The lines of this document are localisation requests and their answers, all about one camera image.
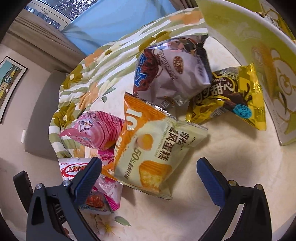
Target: qr code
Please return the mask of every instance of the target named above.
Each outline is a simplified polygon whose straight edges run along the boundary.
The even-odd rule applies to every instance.
[[[163,106],[163,108],[166,108],[169,106],[169,102],[167,100],[164,100],[163,102],[161,102],[161,105]]]
[[[210,117],[213,118],[218,115],[224,114],[226,112],[227,112],[227,110],[225,108],[219,107],[219,108],[215,109],[215,111],[210,115]]]

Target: pink wrapped candy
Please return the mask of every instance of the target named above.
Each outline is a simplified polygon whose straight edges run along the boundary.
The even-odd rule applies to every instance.
[[[123,119],[103,111],[89,111],[59,136],[68,136],[89,148],[107,150],[116,143],[123,123]]]
[[[109,148],[108,150],[98,150],[97,157],[101,159],[103,166],[114,162],[114,148]]]

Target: screw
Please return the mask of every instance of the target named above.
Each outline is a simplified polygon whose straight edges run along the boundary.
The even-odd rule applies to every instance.
[[[37,185],[36,185],[36,189],[41,189],[42,188],[42,183],[38,183]]]
[[[67,186],[69,186],[70,185],[70,181],[69,180],[65,180],[65,181],[63,181],[63,186],[64,187],[67,187]]]
[[[237,185],[237,182],[236,181],[233,181],[233,180],[229,180],[228,181],[228,184],[232,187],[235,187]]]
[[[261,184],[256,184],[256,188],[259,189],[259,190],[262,190],[263,186]]]

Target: snack bag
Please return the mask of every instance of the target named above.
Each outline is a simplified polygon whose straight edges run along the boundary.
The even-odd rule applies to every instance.
[[[192,99],[186,120],[199,124],[226,111],[266,130],[263,94],[254,64],[213,72],[212,85]]]
[[[114,176],[123,184],[171,199],[165,181],[207,129],[177,121],[156,105],[125,93],[126,122],[115,146]]]
[[[208,35],[165,40],[144,49],[136,67],[133,94],[161,108],[182,106],[211,85],[202,47]]]
[[[276,26],[280,31],[282,31],[284,34],[286,34],[294,43],[295,43],[295,37],[285,21],[282,19],[282,17],[274,12],[271,11],[273,14],[277,15],[277,20],[274,20],[269,14],[265,12],[256,12],[260,17],[264,18],[266,21],[270,22],[272,25]]]
[[[124,120],[103,111],[83,113],[59,136],[68,136],[80,144],[99,150],[109,149],[116,143]]]
[[[91,158],[59,159],[63,180],[72,180],[79,171],[87,166],[90,160]],[[80,208],[88,209],[97,214],[113,213],[119,208],[121,192],[122,184],[100,174],[86,204]]]
[[[102,172],[96,181],[94,187],[105,194],[108,203],[113,211],[117,210],[120,206],[122,184],[117,182],[114,174],[114,147],[108,150],[95,150],[90,157],[98,157],[102,161]]]

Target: picture frame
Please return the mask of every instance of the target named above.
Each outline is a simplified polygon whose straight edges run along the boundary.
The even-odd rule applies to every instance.
[[[0,63],[0,124],[13,92],[28,69],[6,56]]]

